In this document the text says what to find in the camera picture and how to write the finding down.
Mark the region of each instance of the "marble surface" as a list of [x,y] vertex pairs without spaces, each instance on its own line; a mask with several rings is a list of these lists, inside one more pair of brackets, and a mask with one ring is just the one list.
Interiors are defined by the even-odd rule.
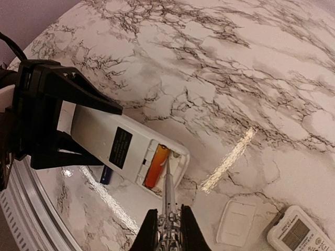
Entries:
[[[326,12],[296,0],[86,0],[25,52],[77,67],[125,114],[189,149],[177,201],[192,206],[212,250],[272,250],[265,229],[293,204],[335,241],[335,19]],[[60,127],[70,120],[65,108]],[[225,172],[204,189],[215,170]],[[101,186],[98,172],[38,174],[83,250],[128,250],[161,203],[118,175]],[[230,199],[257,205],[243,248],[216,243]]]

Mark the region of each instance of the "gray display screen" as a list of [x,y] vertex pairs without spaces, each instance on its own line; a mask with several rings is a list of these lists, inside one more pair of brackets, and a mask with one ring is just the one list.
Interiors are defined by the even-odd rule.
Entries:
[[309,233],[309,228],[298,219],[293,227],[284,236],[282,241],[294,251]]

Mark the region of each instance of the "black cable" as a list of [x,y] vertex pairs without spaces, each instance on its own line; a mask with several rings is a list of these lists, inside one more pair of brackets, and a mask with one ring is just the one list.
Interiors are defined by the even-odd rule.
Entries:
[[15,56],[17,56],[20,61],[27,59],[27,56],[25,55],[23,50],[8,36],[0,32],[0,39],[6,42],[6,44],[11,48],[11,50],[15,53]]

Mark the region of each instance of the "round table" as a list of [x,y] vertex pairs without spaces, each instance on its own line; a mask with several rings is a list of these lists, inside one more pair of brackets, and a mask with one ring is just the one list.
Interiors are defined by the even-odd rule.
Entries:
[[[306,1],[86,0],[25,53],[75,66],[189,149],[177,202],[213,251],[272,250],[265,230],[294,204],[335,241],[334,45],[335,19]],[[72,110],[64,104],[60,130]],[[128,250],[146,212],[161,209],[116,173],[99,184],[99,167],[32,172],[85,251]],[[216,242],[229,200],[256,205],[241,248]]]

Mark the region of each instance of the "battery compartment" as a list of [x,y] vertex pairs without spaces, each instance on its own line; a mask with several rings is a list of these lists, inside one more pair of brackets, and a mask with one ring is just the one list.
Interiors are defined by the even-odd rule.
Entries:
[[[163,195],[163,188],[164,188],[164,177],[166,174],[166,168],[162,170],[161,175],[159,176],[156,185],[153,188],[148,188],[145,186],[145,180],[148,174],[148,171],[151,166],[151,161],[154,158],[156,150],[159,146],[159,143],[155,140],[151,141],[151,144],[148,148],[147,154],[143,163],[140,168],[140,172],[137,176],[136,183],[140,185],[144,190],[147,192],[154,194],[158,197],[162,197]],[[169,163],[170,163],[170,172],[173,176],[174,187],[176,188],[181,179],[183,178],[188,162],[189,162],[189,153],[183,152],[182,150],[178,149],[171,149],[172,147],[168,147],[170,150],[170,154],[168,156]]]

